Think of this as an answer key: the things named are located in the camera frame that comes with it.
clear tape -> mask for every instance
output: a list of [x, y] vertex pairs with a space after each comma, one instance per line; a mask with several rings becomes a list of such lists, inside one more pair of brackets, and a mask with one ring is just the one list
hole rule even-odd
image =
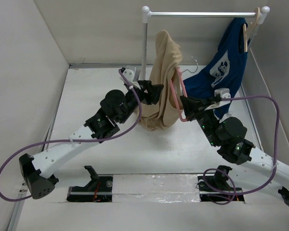
[[195, 174], [116, 175], [113, 202], [200, 202]]

wooden hanger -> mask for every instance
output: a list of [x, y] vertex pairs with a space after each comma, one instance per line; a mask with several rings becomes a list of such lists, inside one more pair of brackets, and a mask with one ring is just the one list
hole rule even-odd
[[243, 38], [244, 38], [244, 52], [248, 50], [248, 38], [250, 37], [252, 31], [254, 30], [255, 26], [257, 25], [260, 17], [260, 8], [257, 7], [255, 9], [256, 18], [255, 21], [250, 23], [249, 27], [246, 27], [246, 24], [243, 25]]
[[244, 52], [247, 52], [248, 49], [248, 39], [247, 39], [247, 33], [246, 33], [246, 24], [243, 24], [243, 41], [244, 41]]

red wire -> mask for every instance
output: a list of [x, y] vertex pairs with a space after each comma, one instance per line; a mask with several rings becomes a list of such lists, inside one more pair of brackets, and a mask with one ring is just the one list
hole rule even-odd
[[100, 188], [100, 185], [101, 185], [101, 183], [99, 182], [98, 183], [98, 185], [97, 185], [97, 189], [94, 191], [94, 198], [93, 198], [93, 202], [95, 201], [95, 199], [96, 199], [96, 194], [97, 194], [97, 192], [98, 192], [98, 189]]

wrinkled fabric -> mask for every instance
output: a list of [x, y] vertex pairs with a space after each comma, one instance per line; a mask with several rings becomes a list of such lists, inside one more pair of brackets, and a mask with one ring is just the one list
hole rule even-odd
[[167, 129], [179, 118], [176, 110], [169, 81], [173, 80], [176, 95], [181, 95], [179, 77], [176, 68], [182, 61], [180, 46], [176, 44], [166, 30], [160, 31], [156, 35], [156, 59], [152, 67], [150, 80], [152, 84], [163, 84], [159, 102], [155, 105], [142, 104], [142, 116], [140, 123], [147, 130]]

white pole connector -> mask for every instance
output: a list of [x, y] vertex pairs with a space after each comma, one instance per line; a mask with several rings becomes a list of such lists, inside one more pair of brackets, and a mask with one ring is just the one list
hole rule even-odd
[[148, 23], [148, 18], [151, 16], [150, 8], [148, 6], [143, 7], [143, 23]]
[[260, 10], [260, 17], [258, 24], [262, 24], [267, 16], [267, 14], [270, 12], [270, 7], [268, 6], [263, 6]]

